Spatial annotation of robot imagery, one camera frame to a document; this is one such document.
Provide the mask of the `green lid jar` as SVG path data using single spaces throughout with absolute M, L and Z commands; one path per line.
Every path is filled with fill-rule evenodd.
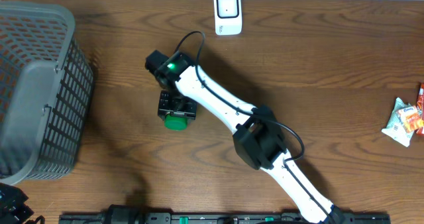
M 173 131 L 185 130 L 188 126 L 188 118 L 182 113 L 172 113 L 165 116 L 164 125 Z

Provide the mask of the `mint green wipes pack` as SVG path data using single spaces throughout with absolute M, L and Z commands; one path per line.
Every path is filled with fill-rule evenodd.
M 402 144 L 404 147 L 408 147 L 410 145 L 410 140 L 414 134 L 414 131 L 411 133 L 406 133 L 399 117 L 396 114 L 396 111 L 409 106 L 414 105 L 405 104 L 401 98 L 397 97 L 388 124 L 385 128 L 382 129 L 382 132 L 385 135 L 388 135 L 390 138 Z

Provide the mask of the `orange tissue pack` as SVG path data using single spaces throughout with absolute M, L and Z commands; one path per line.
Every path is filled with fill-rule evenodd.
M 418 114 L 416 106 L 409 106 L 396 111 L 406 133 L 423 128 L 423 120 Z

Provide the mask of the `red Top chocolate bar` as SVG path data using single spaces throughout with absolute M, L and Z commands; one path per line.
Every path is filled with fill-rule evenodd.
M 423 93 L 424 93 L 424 83 L 421 83 L 420 89 L 419 89 L 419 93 L 418 93 L 418 97 L 417 97 L 417 110 L 418 113 L 420 115 L 421 120 L 424 120 L 424 114 L 423 114 Z

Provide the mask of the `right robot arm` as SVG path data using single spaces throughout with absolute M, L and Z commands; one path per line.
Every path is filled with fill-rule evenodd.
M 295 163 L 282 133 L 287 126 L 277 122 L 269 107 L 255 107 L 237 98 L 179 51 L 167 57 L 155 50 L 146 58 L 145 67 L 162 87 L 197 102 L 224 123 L 233 135 L 240 158 L 251 168 L 270 175 L 307 222 L 344 222 L 342 211 L 315 188 Z

